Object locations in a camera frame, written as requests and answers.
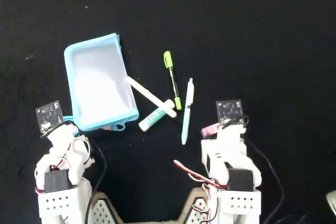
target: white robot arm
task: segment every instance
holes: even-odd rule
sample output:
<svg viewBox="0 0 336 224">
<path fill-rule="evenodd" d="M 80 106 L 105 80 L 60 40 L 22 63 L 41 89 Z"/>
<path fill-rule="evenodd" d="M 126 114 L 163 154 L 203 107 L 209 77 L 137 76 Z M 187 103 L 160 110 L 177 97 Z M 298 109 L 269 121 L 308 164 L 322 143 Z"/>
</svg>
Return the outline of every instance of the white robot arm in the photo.
<svg viewBox="0 0 336 224">
<path fill-rule="evenodd" d="M 261 172 L 246 155 L 241 103 L 217 102 L 217 112 L 224 123 L 216 139 L 201 141 L 202 163 L 208 176 L 227 188 L 208 185 L 209 219 L 211 224 L 259 224 L 261 192 L 256 187 L 261 185 Z"/>
<path fill-rule="evenodd" d="M 42 224 L 85 222 L 92 188 L 82 176 L 95 160 L 88 139 L 77 134 L 76 126 L 63 124 L 47 136 L 53 147 L 35 169 Z"/>
</svg>

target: black cable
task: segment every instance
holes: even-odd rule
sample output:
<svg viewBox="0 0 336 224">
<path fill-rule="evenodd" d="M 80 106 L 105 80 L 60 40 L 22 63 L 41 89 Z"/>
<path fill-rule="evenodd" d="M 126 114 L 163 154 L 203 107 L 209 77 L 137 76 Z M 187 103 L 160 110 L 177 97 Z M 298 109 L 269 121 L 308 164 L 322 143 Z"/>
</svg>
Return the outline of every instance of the black cable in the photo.
<svg viewBox="0 0 336 224">
<path fill-rule="evenodd" d="M 87 207 L 86 213 L 85 213 L 85 222 L 84 222 L 85 224 L 88 224 L 89 212 L 90 212 L 90 207 L 91 207 L 91 204 L 92 204 L 93 196 L 95 195 L 95 193 L 96 193 L 98 187 L 100 186 L 101 181 L 103 180 L 103 178 L 106 174 L 106 171 L 107 171 L 107 162 L 106 162 L 106 159 L 105 159 L 105 156 L 104 156 L 103 152 L 101 151 L 101 149 L 99 148 L 99 146 L 96 144 L 96 142 L 93 139 L 90 139 L 90 141 L 95 145 L 97 151 L 100 153 L 101 159 L 103 160 L 104 167 L 103 167 L 103 171 L 102 171 L 95 187 L 92 190 L 92 193 L 91 193 L 91 196 L 90 196 L 90 199 L 89 199 L 89 203 L 88 203 L 88 207 Z"/>
<path fill-rule="evenodd" d="M 282 223 L 284 220 L 287 220 L 288 218 L 292 217 L 292 216 L 298 216 L 298 214 L 289 214 L 289 215 L 285 215 L 282 218 L 280 218 L 279 220 L 277 220 L 277 222 L 275 222 L 275 224 L 280 224 Z"/>
<path fill-rule="evenodd" d="M 42 134 L 41 138 L 47 138 L 52 132 L 54 132 L 55 130 L 57 130 L 58 128 L 60 128 L 62 125 L 67 124 L 67 123 L 72 123 L 73 125 L 75 125 L 73 123 L 73 121 L 70 121 L 70 120 L 61 122 L 60 124 L 58 124 L 57 126 L 55 126 L 54 128 L 52 128 L 51 130 L 48 130 L 46 133 Z"/>
<path fill-rule="evenodd" d="M 247 116 L 247 115 L 239 115 L 235 118 L 230 119 L 230 121 L 223 124 L 222 128 L 224 129 L 224 128 L 230 126 L 231 124 L 238 122 L 240 119 L 246 119 L 246 122 L 244 122 L 244 125 L 243 125 L 243 127 L 246 128 L 247 124 L 250 121 L 249 116 Z"/>
<path fill-rule="evenodd" d="M 216 218 L 216 216 L 217 216 L 217 212 L 218 212 L 218 197 L 217 197 L 217 207 L 216 207 L 215 215 L 212 217 L 211 220 L 201 220 L 199 224 L 202 224 L 202 223 L 205 223 L 205 222 L 211 222 L 211 221 L 213 221 L 213 220 Z"/>
<path fill-rule="evenodd" d="M 298 221 L 297 224 L 302 224 L 306 217 L 307 217 L 307 215 L 304 214 L 304 215 L 299 219 L 299 221 Z"/>
<path fill-rule="evenodd" d="M 275 213 L 279 210 L 279 208 L 281 207 L 283 201 L 284 201 L 284 198 L 285 198 L 285 191 L 282 187 L 282 184 L 280 182 L 280 179 L 277 175 L 277 173 L 275 172 L 272 164 L 270 163 L 268 157 L 261 152 L 261 150 L 259 150 L 252 142 L 250 142 L 248 139 L 244 138 L 244 141 L 246 141 L 260 156 L 262 156 L 265 161 L 268 163 L 268 166 L 269 168 L 271 169 L 273 175 L 274 175 L 274 178 L 276 179 L 277 181 L 277 184 L 281 190 L 281 198 L 280 198 L 280 201 L 278 203 L 278 205 L 273 209 L 273 211 L 266 217 L 265 221 L 264 221 L 264 224 L 268 224 L 268 222 L 271 220 L 271 218 L 273 218 L 273 216 L 275 215 Z"/>
</svg>

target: black table surface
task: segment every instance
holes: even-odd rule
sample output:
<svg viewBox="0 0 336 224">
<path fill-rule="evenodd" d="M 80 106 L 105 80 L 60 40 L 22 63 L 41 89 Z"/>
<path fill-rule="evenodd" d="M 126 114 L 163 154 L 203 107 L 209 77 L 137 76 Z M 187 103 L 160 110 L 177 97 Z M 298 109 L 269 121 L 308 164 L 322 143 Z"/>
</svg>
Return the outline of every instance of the black table surface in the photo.
<svg viewBox="0 0 336 224">
<path fill-rule="evenodd" d="M 188 142 L 182 113 L 148 132 L 95 132 L 107 160 L 105 192 L 126 221 L 176 219 L 199 183 L 173 165 L 205 174 L 200 130 L 217 121 L 215 101 L 241 99 L 246 136 L 271 160 L 285 189 L 276 218 L 307 213 L 335 221 L 325 200 L 336 189 L 334 0 L 0 0 L 1 223 L 37 223 L 34 168 L 51 144 L 39 138 L 35 108 L 59 100 L 71 114 L 64 49 L 110 33 L 121 36 L 128 74 L 162 100 L 172 97 L 163 53 L 172 52 L 184 103 L 194 78 Z M 140 118 L 155 106 L 134 92 Z M 260 168 L 263 213 L 280 191 Z M 85 174 L 94 185 L 101 163 Z"/>
</svg>

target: green highlighter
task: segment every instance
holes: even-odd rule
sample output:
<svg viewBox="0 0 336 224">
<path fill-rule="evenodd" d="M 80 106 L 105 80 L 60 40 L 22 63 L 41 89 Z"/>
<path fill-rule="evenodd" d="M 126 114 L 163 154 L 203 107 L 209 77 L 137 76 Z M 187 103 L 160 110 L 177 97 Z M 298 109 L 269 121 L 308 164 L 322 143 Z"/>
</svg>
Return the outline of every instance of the green highlighter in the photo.
<svg viewBox="0 0 336 224">
<path fill-rule="evenodd" d="M 176 83 L 176 80 L 175 80 L 172 55 L 169 51 L 166 51 L 163 54 L 163 60 L 164 60 L 164 64 L 166 66 L 166 69 L 169 70 L 170 77 L 172 78 L 173 89 L 174 89 L 174 97 L 175 97 L 174 101 L 175 101 L 176 109 L 181 110 L 182 109 L 181 99 L 180 99 L 180 95 L 178 93 L 179 91 L 177 89 L 177 83 Z"/>
</svg>

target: circuit board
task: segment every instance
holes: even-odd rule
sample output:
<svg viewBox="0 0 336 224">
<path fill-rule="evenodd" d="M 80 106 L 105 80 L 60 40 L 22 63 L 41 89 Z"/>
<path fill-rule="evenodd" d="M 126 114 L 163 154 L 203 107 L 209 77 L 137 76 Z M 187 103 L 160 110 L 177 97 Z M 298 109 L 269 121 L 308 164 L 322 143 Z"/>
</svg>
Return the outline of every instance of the circuit board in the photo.
<svg viewBox="0 0 336 224">
<path fill-rule="evenodd" d="M 51 102 L 47 105 L 37 108 L 37 122 L 42 133 L 52 129 L 63 122 L 63 114 L 59 101 Z"/>
<path fill-rule="evenodd" d="M 220 125 L 223 125 L 225 120 L 243 115 L 241 100 L 217 101 L 216 108 Z"/>
</svg>

